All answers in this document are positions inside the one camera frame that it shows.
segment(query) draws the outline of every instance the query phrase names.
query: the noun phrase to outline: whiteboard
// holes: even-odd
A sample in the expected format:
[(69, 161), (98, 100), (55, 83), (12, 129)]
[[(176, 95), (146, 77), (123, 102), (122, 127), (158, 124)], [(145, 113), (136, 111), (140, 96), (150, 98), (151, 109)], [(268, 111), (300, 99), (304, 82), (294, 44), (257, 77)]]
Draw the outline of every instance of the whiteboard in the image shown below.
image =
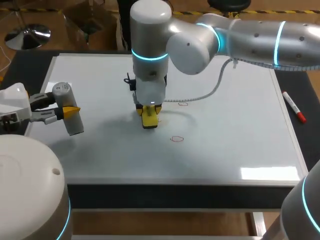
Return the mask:
[[(166, 98), (207, 94), (227, 59), (193, 76), (169, 61)], [(307, 174), (273, 70), (230, 63), (214, 95), (164, 103), (155, 129), (142, 127), (127, 72), (134, 78), (130, 55), (65, 54), (51, 63), (42, 89), (71, 84), (84, 133), (69, 136), (57, 121), (31, 123), (27, 135), (54, 151), (67, 183), (293, 186)]]

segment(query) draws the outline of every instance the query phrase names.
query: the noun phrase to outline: yellow object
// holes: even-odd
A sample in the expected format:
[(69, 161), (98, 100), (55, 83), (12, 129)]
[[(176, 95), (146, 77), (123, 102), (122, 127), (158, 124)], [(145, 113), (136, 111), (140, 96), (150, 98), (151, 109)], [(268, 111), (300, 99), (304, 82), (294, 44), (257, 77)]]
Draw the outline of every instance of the yellow object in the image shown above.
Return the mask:
[(135, 110), (139, 114), (139, 116), (142, 115), (142, 108), (136, 108)]
[(74, 114), (78, 113), (80, 111), (80, 107), (76, 106), (65, 106), (63, 108), (63, 118), (67, 119), (72, 117)]
[(159, 114), (160, 111), (161, 111), (161, 109), (162, 109), (162, 106), (156, 106), (156, 107), (155, 107), (155, 112), (156, 112), (156, 114)]
[(141, 118), (144, 129), (154, 129), (158, 126), (158, 117), (154, 105), (143, 106)]

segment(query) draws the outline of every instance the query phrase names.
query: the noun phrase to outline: yellow and black tape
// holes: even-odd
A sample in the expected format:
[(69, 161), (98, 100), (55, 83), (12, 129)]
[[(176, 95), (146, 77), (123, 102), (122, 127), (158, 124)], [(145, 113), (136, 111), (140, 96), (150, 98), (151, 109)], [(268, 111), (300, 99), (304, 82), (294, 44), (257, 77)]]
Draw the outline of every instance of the yellow and black tape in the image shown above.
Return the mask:
[[(0, 11), (14, 12), (14, 8), (0, 8)], [(61, 12), (62, 9), (54, 8), (21, 8), (22, 12)], [(174, 11), (173, 15), (203, 15), (203, 14), (221, 14), (219, 11)], [(320, 10), (244, 10), (240, 12), (231, 12), (231, 14), (320, 14)]]
[[(218, 14), (219, 11), (174, 11), (174, 15)], [(244, 10), (232, 14), (320, 14), (320, 10)]]

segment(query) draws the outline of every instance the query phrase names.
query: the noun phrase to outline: blue light ring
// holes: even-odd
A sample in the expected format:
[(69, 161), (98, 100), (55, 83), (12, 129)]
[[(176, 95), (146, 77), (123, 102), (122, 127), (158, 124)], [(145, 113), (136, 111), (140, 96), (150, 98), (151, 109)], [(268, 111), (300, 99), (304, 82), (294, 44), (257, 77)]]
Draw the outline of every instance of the blue light ring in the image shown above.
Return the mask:
[(303, 205), (304, 205), (304, 209), (306, 214), (308, 215), (310, 221), (312, 222), (313, 226), (315, 227), (315, 229), (317, 229), (317, 231), (320, 233), (320, 227), (318, 226), (318, 224), (316, 223), (316, 221), (314, 220), (314, 218), (312, 217), (309, 208), (307, 206), (307, 202), (306, 202), (306, 196), (305, 196), (305, 183), (306, 183), (306, 179), (307, 177), (304, 178), (303, 180), (303, 185), (302, 185), (302, 201), (303, 201)]
[(157, 60), (160, 60), (160, 59), (164, 59), (166, 56), (168, 56), (168, 53), (166, 53), (165, 55), (162, 55), (162, 56), (159, 56), (159, 57), (144, 57), (144, 56), (140, 56), (140, 55), (136, 54), (133, 49), (131, 49), (131, 52), (138, 59), (142, 59), (142, 60), (145, 60), (145, 61), (157, 61)]
[(68, 213), (68, 217), (67, 217), (67, 219), (66, 219), (65, 225), (64, 225), (64, 227), (63, 227), (60, 235), (57, 237), (56, 240), (59, 240), (59, 239), (62, 237), (62, 235), (64, 234), (64, 232), (65, 232), (65, 230), (66, 230), (66, 228), (67, 228), (69, 219), (70, 219), (70, 213), (71, 213), (71, 203), (70, 203), (70, 198), (69, 198), (69, 213)]
[(219, 52), (220, 46), (221, 46), (221, 42), (220, 42), (220, 38), (219, 38), (218, 33), (216, 32), (216, 30), (212, 26), (204, 24), (202, 22), (198, 22), (198, 23), (196, 23), (196, 25), (204, 26), (204, 27), (210, 29), (214, 33), (214, 35), (216, 36), (216, 38), (218, 40), (218, 52)]
[(278, 64), (278, 48), (279, 48), (279, 43), (280, 43), (280, 37), (281, 37), (281, 33), (282, 30), (284, 29), (284, 25), (285, 25), (286, 21), (281, 22), (279, 30), (278, 30), (278, 34), (276, 35), (276, 40), (275, 40), (275, 45), (274, 45), (274, 54), (273, 54), (273, 61), (274, 61), (274, 65), (279, 65)]

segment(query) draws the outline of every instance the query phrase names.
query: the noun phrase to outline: black cable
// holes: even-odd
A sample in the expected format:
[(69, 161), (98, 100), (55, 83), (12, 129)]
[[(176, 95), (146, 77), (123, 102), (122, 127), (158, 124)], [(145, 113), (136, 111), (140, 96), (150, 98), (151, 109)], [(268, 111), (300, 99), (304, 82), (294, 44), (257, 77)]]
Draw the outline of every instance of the black cable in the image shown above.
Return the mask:
[(166, 3), (168, 3), (170, 5), (170, 8), (171, 8), (171, 13), (173, 14), (174, 13), (174, 6), (172, 5), (172, 3), (170, 2), (170, 0), (163, 0), (165, 1)]

